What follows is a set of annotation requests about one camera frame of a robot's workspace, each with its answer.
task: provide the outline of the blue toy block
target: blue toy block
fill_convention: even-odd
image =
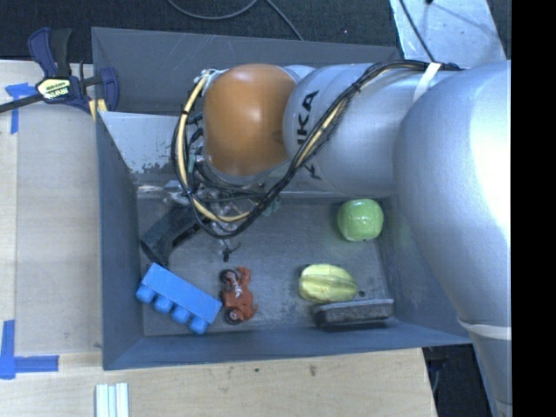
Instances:
[[[196,334],[204,334],[222,307],[221,301],[156,263],[151,264],[142,278],[136,298],[152,303],[156,311],[170,314],[179,324],[189,321],[189,329]]]

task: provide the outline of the bin floor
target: bin floor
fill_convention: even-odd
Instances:
[[[259,217],[238,236],[241,245],[228,262],[223,261],[222,244],[199,231],[175,249],[168,269],[214,297],[222,289],[219,274],[223,269],[251,269],[249,289],[258,305],[255,316],[231,326],[223,319],[222,310],[208,333],[313,327],[314,303],[302,299],[298,289],[300,270],[308,264],[329,263],[346,269],[357,281],[356,299],[389,297],[376,241],[346,241],[335,224],[339,207],[339,203],[284,202],[278,211]],[[138,209],[143,234],[164,215],[168,205],[143,199],[138,201]],[[141,258],[144,273],[150,261],[143,254]],[[158,314],[150,305],[143,307],[143,326],[149,336],[189,333],[187,327]]]

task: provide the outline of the black floor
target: black floor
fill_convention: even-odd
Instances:
[[[174,0],[197,14],[222,16],[250,0]],[[304,40],[396,46],[388,0],[271,0]],[[507,58],[512,58],[512,0],[487,0]],[[75,31],[69,60],[92,63],[93,26],[230,36],[299,38],[264,1],[221,21],[188,17],[166,0],[0,0],[0,58],[29,59],[27,39],[48,26]],[[487,417],[490,412],[471,346],[425,349],[440,417]]]

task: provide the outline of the gray bin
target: gray bin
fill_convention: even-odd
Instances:
[[[93,53],[98,69],[113,66],[119,74],[118,111],[161,117],[179,112],[193,78],[203,69],[240,63],[319,68],[399,57],[395,49],[366,45],[110,29],[93,29]],[[127,131],[116,132],[102,118],[96,124],[105,369],[470,343],[416,247],[395,197],[380,200],[384,229],[371,242],[341,238],[334,218],[342,199],[314,202],[295,196],[284,196],[277,212],[260,217],[246,230],[240,236],[241,247],[227,263],[219,253],[219,242],[204,232],[184,242],[172,254],[169,268],[210,295],[217,296],[221,288],[221,270],[239,265],[252,270],[250,289],[259,310],[239,326],[229,326],[219,317],[206,334],[196,335],[143,305],[135,291],[150,261],[140,248],[140,237],[170,206],[156,196],[138,195],[137,187],[165,182],[173,170],[169,160],[131,169],[126,164],[129,157],[121,152],[124,136],[139,145],[152,138],[142,137],[134,123],[127,125]],[[167,134],[162,137],[167,141]],[[394,299],[394,317],[366,328],[325,331],[316,327],[314,305],[299,296],[297,276],[305,264],[317,262],[352,273],[360,287],[358,298]]]

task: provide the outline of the toy fruit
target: toy fruit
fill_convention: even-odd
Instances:
[[[343,268],[313,264],[301,271],[299,292],[305,300],[318,303],[350,301],[357,291],[354,277]]]
[[[239,324],[249,320],[257,311],[257,305],[253,304],[253,294],[248,290],[251,271],[244,267],[238,267],[237,272],[230,269],[223,270],[220,279],[224,283],[220,296],[225,307],[226,322]]]
[[[377,201],[355,199],[341,205],[337,222],[341,234],[348,241],[373,240],[381,234],[384,213]]]

